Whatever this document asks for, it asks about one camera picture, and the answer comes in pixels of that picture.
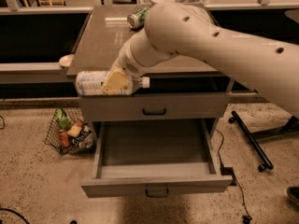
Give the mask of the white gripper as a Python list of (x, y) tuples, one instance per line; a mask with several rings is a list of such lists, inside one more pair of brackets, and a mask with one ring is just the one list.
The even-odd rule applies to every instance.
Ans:
[(121, 94), (129, 86), (129, 77), (142, 77), (146, 74), (145, 68), (139, 64), (131, 52), (131, 43), (125, 42), (121, 47), (118, 58), (111, 65), (102, 85), (106, 94)]

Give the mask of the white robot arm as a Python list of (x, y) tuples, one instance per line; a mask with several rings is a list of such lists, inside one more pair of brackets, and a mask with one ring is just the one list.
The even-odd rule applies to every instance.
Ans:
[(178, 55), (206, 62), (299, 117), (299, 46), (214, 25), (196, 7), (160, 3), (121, 48), (103, 88), (112, 92)]

